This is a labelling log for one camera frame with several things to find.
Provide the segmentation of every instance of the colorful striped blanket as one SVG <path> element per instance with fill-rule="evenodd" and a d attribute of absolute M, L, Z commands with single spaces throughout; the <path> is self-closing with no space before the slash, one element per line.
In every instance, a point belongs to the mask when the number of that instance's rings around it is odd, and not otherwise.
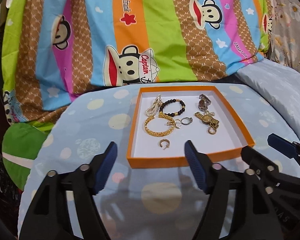
<path fill-rule="evenodd" d="M 263 58 L 271 11 L 270 0 L 13 0 L 2 54 L 7 118 L 49 130 L 100 86 L 231 75 Z"/>

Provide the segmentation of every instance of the pink stripe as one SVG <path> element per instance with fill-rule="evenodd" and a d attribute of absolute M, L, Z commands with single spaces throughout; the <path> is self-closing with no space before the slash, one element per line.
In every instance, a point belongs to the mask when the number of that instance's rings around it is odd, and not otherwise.
<path fill-rule="evenodd" d="M 66 5 L 63 11 L 66 21 L 69 22 L 71 30 L 72 28 L 72 14 L 71 14 L 71 0 L 66 1 Z M 73 94 L 72 83 L 72 50 L 73 50 L 74 37 L 71 33 L 68 39 L 68 47 L 64 50 L 60 50 L 53 46 L 53 53 L 56 58 L 58 68 L 60 70 L 61 78 L 65 84 L 66 90 L 69 92 L 70 100 L 73 102 L 79 95 Z"/>
<path fill-rule="evenodd" d="M 242 58 L 242 60 L 246 59 L 246 57 L 243 54 L 245 54 L 248 59 L 251 58 L 251 53 L 246 49 L 238 34 L 238 21 L 233 10 L 233 0 L 220 0 L 220 3 L 222 6 L 223 17 L 225 22 L 225 31 L 231 40 L 232 51 L 236 53 L 240 58 Z M 229 4 L 229 10 L 225 9 L 226 4 Z"/>

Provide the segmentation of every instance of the light blue polka dot tablecloth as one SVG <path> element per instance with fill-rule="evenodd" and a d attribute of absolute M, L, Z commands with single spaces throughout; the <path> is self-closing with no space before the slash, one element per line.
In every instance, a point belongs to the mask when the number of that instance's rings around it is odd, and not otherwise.
<path fill-rule="evenodd" d="M 289 141 L 299 140 L 258 93 L 237 84 L 187 85 L 215 85 L 244 121 L 256 142 L 255 149 L 277 163 L 282 172 L 300 177 L 298 164 L 270 148 L 267 137 L 276 133 Z M 48 171 L 73 171 L 81 164 L 89 163 L 94 155 L 103 153 L 114 141 L 119 149 L 118 158 L 105 189 L 94 198 L 111 239 L 192 239 L 208 196 L 198 189 L 190 168 L 131 169 L 126 159 L 131 119 L 141 86 L 129 85 L 84 94 L 62 114 L 31 169 L 21 199 L 19 231 L 31 198 Z M 233 171 L 243 172 L 247 168 L 241 158 L 221 163 Z M 229 196 L 221 236 L 226 235 L 230 227 L 234 192 Z M 67 192 L 67 197 L 74 233 L 82 237 L 71 192 Z"/>

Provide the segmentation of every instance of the orange box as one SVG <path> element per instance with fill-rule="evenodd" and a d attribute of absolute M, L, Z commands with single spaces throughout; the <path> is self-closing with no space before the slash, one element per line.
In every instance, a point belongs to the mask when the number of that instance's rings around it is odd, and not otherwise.
<path fill-rule="evenodd" d="M 194 116 L 199 109 L 199 95 L 205 94 L 211 100 L 208 110 L 215 112 L 214 118 L 220 121 L 219 128 L 215 135 L 210 135 L 208 125 L 203 124 Z M 162 101 L 178 98 L 186 104 L 186 111 L 178 118 L 192 117 L 190 125 L 182 126 L 165 137 L 153 137 L 145 132 L 144 121 L 147 119 L 145 109 L 149 108 L 155 97 L 161 94 Z M 164 112 L 177 112 L 180 105 L 170 104 Z M 166 119 L 157 118 L 151 122 L 157 122 L 157 126 L 167 122 Z M 162 150 L 158 143 L 161 139 L 169 139 L 170 147 Z M 213 162 L 219 162 L 240 157 L 244 146 L 255 145 L 252 136 L 245 127 L 241 118 L 215 86 L 165 86 L 165 87 L 144 87 L 140 88 L 134 116 L 132 120 L 127 160 L 132 168 L 171 168 L 188 166 L 184 156 L 184 143 L 191 140 L 198 152 L 206 153 Z"/>

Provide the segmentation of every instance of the metal screw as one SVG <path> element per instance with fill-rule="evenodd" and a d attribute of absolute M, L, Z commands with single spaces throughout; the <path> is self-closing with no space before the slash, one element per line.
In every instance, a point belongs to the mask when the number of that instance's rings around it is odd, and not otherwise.
<path fill-rule="evenodd" d="M 214 168 L 215 170 L 221 170 L 222 166 L 219 163 L 213 163 L 212 168 Z"/>
<path fill-rule="evenodd" d="M 49 177 L 53 177 L 53 176 L 55 176 L 56 174 L 57 174 L 56 171 L 49 171 L 49 172 L 47 173 L 47 175 L 48 175 Z"/>
<path fill-rule="evenodd" d="M 254 175 L 254 174 L 255 174 L 254 170 L 252 170 L 252 169 L 247 169 L 247 170 L 246 170 L 246 173 L 247 173 L 248 175 Z"/>
<path fill-rule="evenodd" d="M 266 187 L 266 192 L 267 192 L 267 194 L 273 193 L 273 188 L 272 187 Z"/>
<path fill-rule="evenodd" d="M 80 170 L 82 171 L 87 171 L 90 168 L 89 164 L 82 164 L 80 166 Z"/>
<path fill-rule="evenodd" d="M 268 168 L 268 171 L 274 171 L 274 166 L 271 166 L 271 165 L 270 165 L 270 166 L 268 166 L 267 168 Z"/>

